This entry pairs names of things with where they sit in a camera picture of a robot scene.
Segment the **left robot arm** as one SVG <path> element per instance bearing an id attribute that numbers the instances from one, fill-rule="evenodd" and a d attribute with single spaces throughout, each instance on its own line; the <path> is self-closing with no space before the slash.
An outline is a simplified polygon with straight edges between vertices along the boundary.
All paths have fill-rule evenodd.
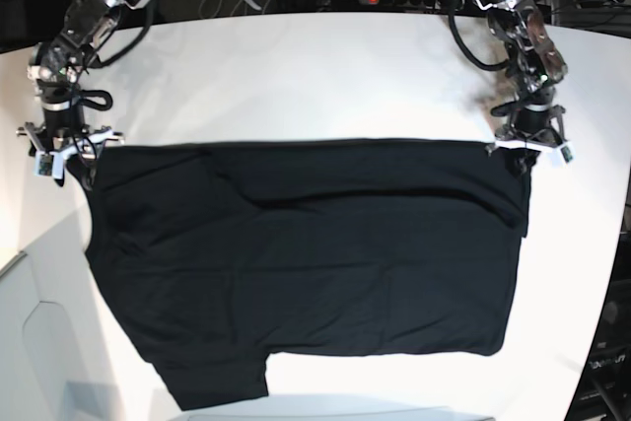
<path id="1" fill-rule="evenodd" d="M 503 42 L 507 59 L 486 63 L 465 45 L 456 26 L 461 0 L 451 0 L 448 26 L 464 57 L 486 72 L 504 72 L 516 88 L 515 97 L 492 107 L 489 114 L 503 121 L 487 146 L 493 153 L 501 148 L 522 150 L 522 166 L 537 154 L 546 155 L 556 166 L 567 166 L 575 158 L 563 123 L 565 108 L 557 105 L 556 86 L 567 74 L 567 64 L 548 35 L 544 17 L 533 0 L 472 0 L 485 13 L 490 33 Z"/>

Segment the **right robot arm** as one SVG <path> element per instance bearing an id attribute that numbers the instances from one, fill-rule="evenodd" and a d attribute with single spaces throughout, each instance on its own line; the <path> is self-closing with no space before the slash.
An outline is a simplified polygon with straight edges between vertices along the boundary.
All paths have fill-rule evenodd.
<path id="1" fill-rule="evenodd" d="M 124 11 L 143 8 L 152 17 L 152 1 L 77 0 L 66 12 L 60 33 L 35 48 L 27 73 L 43 122 L 27 122 L 17 130 L 31 142 L 35 175 L 62 185 L 67 161 L 77 158 L 84 167 L 84 180 L 90 181 L 105 143 L 119 139 L 109 127 L 94 129 L 86 124 L 85 108 L 107 111 L 113 100 L 104 90 L 83 89 L 80 80 L 89 69 L 105 67 L 99 52 L 117 30 Z"/>

